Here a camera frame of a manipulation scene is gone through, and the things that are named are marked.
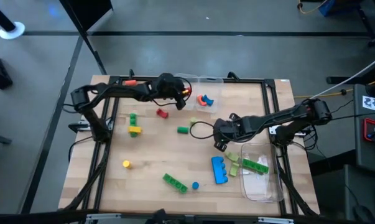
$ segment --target red lego brick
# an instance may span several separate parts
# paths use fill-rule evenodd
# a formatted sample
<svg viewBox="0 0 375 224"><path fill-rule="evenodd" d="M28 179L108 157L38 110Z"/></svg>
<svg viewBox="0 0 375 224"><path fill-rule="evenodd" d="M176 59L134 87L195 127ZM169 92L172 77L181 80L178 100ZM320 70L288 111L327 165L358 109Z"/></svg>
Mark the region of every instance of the red lego brick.
<svg viewBox="0 0 375 224"><path fill-rule="evenodd" d="M168 118L168 112L165 112L165 111L163 111L162 109L158 109L157 110L157 114L160 116L160 117L162 117L162 118L164 118L164 119L167 119Z"/></svg>

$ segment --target blue ball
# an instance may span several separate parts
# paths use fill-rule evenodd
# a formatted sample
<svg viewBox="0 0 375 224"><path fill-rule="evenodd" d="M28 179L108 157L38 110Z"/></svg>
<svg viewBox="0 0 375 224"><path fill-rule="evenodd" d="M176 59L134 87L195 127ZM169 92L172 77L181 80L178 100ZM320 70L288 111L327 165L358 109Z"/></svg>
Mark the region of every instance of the blue ball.
<svg viewBox="0 0 375 224"><path fill-rule="evenodd" d="M199 186L200 186L200 184L198 184L198 182L193 183L193 189L194 190L198 189Z"/></svg>

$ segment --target blue comb-shaped block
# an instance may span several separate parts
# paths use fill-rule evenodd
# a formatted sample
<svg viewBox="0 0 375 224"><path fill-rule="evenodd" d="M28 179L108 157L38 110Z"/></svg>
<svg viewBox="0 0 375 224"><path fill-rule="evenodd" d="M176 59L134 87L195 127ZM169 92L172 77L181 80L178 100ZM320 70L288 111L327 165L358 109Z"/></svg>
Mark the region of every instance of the blue comb-shaped block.
<svg viewBox="0 0 375 224"><path fill-rule="evenodd" d="M213 100L210 100L206 95L202 97L202 100L207 103L208 106L212 106Z"/></svg>
<svg viewBox="0 0 375 224"><path fill-rule="evenodd" d="M214 156L211 159L213 175L215 176L216 184L223 184L229 181L226 176L225 164L223 163L224 159L221 156Z"/></svg>

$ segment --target orange toy piece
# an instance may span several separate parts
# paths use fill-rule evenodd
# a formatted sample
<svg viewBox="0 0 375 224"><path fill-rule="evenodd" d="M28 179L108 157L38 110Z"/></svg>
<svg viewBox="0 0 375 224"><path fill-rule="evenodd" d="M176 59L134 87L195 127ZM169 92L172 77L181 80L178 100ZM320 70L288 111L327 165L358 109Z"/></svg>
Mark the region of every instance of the orange toy piece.
<svg viewBox="0 0 375 224"><path fill-rule="evenodd" d="M201 106L206 106L206 102L202 100L202 95L197 97L197 101Z"/></svg>
<svg viewBox="0 0 375 224"><path fill-rule="evenodd" d="M136 80L128 80L124 82L124 85L137 85Z"/></svg>

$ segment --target white stand base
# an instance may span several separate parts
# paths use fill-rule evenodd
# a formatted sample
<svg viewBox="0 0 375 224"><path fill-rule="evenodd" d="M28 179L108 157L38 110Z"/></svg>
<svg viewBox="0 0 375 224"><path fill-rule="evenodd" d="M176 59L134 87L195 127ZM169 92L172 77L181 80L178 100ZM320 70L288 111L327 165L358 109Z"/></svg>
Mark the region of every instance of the white stand base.
<svg viewBox="0 0 375 224"><path fill-rule="evenodd" d="M16 28L10 32L6 32L4 30L0 30L0 37L5 40L11 40L20 37L25 31L25 25L21 22L14 22Z"/></svg>

